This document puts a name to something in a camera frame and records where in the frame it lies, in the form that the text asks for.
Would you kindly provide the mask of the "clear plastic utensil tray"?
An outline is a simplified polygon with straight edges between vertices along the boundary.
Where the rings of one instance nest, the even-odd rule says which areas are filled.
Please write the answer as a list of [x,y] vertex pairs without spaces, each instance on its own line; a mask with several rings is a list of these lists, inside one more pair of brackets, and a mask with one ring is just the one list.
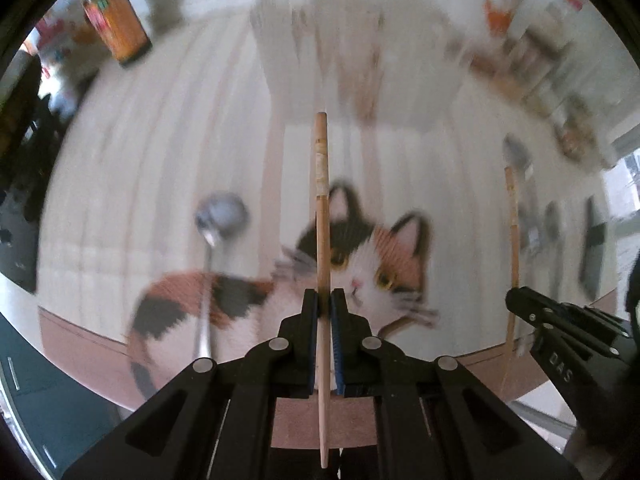
[[462,85],[464,39],[437,0],[255,0],[250,21],[287,122],[427,131]]

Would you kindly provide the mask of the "striped cat print mat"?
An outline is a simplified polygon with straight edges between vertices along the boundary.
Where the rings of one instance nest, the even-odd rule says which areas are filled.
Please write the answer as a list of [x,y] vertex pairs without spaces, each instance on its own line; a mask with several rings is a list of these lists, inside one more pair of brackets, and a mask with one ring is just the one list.
[[[102,63],[70,123],[41,220],[37,298],[43,354],[78,382],[133,410],[143,400],[131,368],[137,348],[154,387],[194,352],[198,304],[165,335],[181,295],[198,296],[205,243],[194,214],[208,194],[239,196],[247,225],[216,252],[230,334],[218,356],[243,353],[270,334],[248,312],[250,281],[292,266],[314,224],[314,134],[271,103],[250,8],[222,9],[160,38],[128,67]],[[467,71],[450,107],[427,131],[360,126],[328,113],[330,180],[342,219],[386,236],[393,257],[419,279],[416,300],[394,299],[378,259],[360,250],[339,261],[332,283],[357,308],[401,314],[385,327],[414,356],[464,356],[483,376],[500,375],[510,282],[509,205],[503,139],[533,157],[540,214],[557,202],[564,230],[559,300],[616,308],[611,244],[584,263],[587,208],[608,210],[600,172],[580,168],[552,127],[506,102]],[[550,292],[549,251],[521,255],[521,280]]]

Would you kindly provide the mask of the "slim steel spoon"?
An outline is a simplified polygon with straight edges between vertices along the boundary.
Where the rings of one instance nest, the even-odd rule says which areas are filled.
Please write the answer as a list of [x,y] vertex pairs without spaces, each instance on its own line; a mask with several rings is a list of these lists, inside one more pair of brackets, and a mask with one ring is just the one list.
[[558,300],[560,298],[564,268],[564,230],[561,209],[557,202],[548,203],[544,211],[544,229],[546,230],[550,258],[549,296],[553,300]]

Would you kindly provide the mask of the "chopstick green band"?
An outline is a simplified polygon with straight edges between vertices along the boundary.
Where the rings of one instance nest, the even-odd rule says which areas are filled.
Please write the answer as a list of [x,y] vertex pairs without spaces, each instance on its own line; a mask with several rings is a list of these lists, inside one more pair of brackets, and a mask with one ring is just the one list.
[[[509,199],[510,287],[518,288],[520,284],[520,224],[518,223],[518,192],[516,192],[514,170],[511,166],[504,168],[504,176],[506,177],[506,192],[508,192]],[[508,320],[506,321],[506,342],[504,343],[502,378],[499,389],[501,399],[506,397],[506,383],[508,382],[513,359],[515,323],[515,315],[509,311]]]

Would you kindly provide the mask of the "long steel spoon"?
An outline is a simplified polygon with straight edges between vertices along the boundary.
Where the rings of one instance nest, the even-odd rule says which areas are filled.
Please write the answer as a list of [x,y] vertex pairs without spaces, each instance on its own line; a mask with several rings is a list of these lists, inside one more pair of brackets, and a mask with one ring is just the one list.
[[533,157],[527,146],[513,133],[504,137],[503,153],[518,185],[521,251],[534,258],[541,251],[542,234]]

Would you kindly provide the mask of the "soy sauce bottle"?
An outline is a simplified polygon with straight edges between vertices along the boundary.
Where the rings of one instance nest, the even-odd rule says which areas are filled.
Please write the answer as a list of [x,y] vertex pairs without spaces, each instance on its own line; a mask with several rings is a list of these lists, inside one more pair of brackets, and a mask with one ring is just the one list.
[[86,17],[121,66],[133,63],[151,47],[151,39],[130,0],[85,0]]

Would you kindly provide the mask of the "chopstick cream band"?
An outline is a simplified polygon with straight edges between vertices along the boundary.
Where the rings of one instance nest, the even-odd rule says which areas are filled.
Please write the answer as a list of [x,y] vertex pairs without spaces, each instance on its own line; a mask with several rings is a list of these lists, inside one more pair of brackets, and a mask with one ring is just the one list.
[[318,428],[320,465],[322,469],[326,469],[329,467],[331,397],[330,186],[326,112],[318,112],[314,118],[314,185],[316,186],[317,294],[319,298],[317,328]]

